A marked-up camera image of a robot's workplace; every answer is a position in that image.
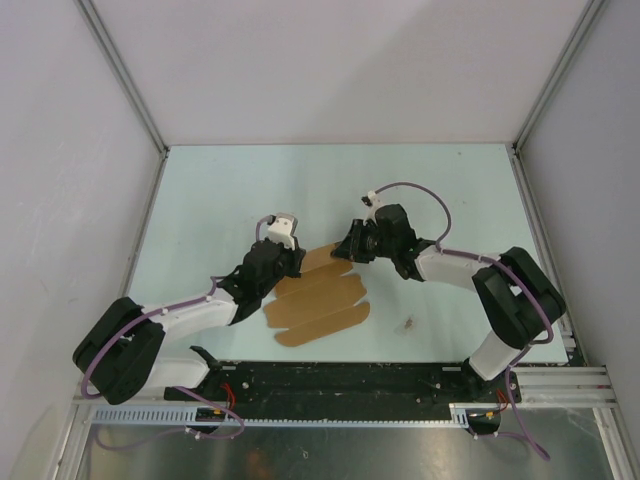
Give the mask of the brown cardboard box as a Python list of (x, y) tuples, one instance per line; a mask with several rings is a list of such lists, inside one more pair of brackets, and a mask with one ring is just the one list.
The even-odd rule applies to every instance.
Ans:
[(332, 256), (336, 245), (309, 251), (297, 278), (274, 287), (275, 299), (263, 307), (275, 341), (300, 347), (363, 323), (370, 315), (367, 289), (353, 264)]

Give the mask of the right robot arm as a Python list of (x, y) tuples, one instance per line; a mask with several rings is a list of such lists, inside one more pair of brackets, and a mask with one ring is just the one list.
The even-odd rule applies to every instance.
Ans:
[(452, 391), (484, 401), (497, 389), (497, 378), (535, 344), (553, 339), (553, 323), (566, 313), (556, 287), (521, 247), (498, 255), (445, 249), (420, 238), (399, 204), (372, 209), (355, 219), (331, 252), (337, 259), (368, 264), (392, 262), (405, 280), (437, 282), (478, 295), (491, 330), (461, 365), (461, 384)]

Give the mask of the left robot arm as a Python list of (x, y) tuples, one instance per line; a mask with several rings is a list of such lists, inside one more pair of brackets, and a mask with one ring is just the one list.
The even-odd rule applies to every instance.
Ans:
[(170, 305), (145, 308), (129, 297), (114, 301), (72, 356), (83, 372), (81, 395), (122, 404), (143, 390), (187, 388), (197, 398), (214, 397), (221, 376), (214, 357), (192, 346), (170, 358), (168, 347), (202, 330), (244, 321), (285, 277), (297, 278), (305, 250), (264, 239), (227, 276), (212, 279), (209, 291)]

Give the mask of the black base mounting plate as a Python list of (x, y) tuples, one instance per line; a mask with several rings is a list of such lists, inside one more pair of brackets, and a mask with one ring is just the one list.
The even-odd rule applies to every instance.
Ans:
[(257, 421), (445, 420), (452, 404), (521, 399), (514, 373), (485, 381), (466, 364), (219, 362), (194, 392)]

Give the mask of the aluminium frame rail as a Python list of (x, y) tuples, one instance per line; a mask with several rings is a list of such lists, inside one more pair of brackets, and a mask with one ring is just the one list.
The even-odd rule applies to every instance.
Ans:
[(195, 389), (208, 400), (256, 404), (278, 396), (389, 397), (427, 404), (489, 404), (506, 394), (528, 404), (606, 404), (615, 400), (603, 367), (520, 366), (488, 382), (454, 364), (225, 362)]

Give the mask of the left aluminium corner post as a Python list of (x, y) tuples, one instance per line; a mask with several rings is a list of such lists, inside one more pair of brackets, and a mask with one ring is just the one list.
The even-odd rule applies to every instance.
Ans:
[(91, 0), (75, 0), (74, 4), (143, 130), (155, 149), (163, 155), (168, 146), (95, 3)]

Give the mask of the aluminium corner post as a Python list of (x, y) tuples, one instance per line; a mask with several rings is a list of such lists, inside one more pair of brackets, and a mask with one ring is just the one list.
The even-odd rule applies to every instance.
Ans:
[(537, 128), (609, 4), (610, 2), (606, 0), (589, 0), (586, 3), (533, 106), (515, 136), (512, 147), (516, 152), (524, 148)]
[(168, 146), (95, 3), (91, 0), (75, 0), (74, 4), (143, 130), (155, 149), (163, 155)]

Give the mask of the right aluminium corner post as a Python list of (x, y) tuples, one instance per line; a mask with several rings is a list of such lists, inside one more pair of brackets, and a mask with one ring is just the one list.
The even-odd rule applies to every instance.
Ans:
[(516, 152), (524, 148), (537, 128), (609, 4), (610, 2), (606, 0), (589, 0), (586, 3), (533, 106), (515, 136), (512, 147)]

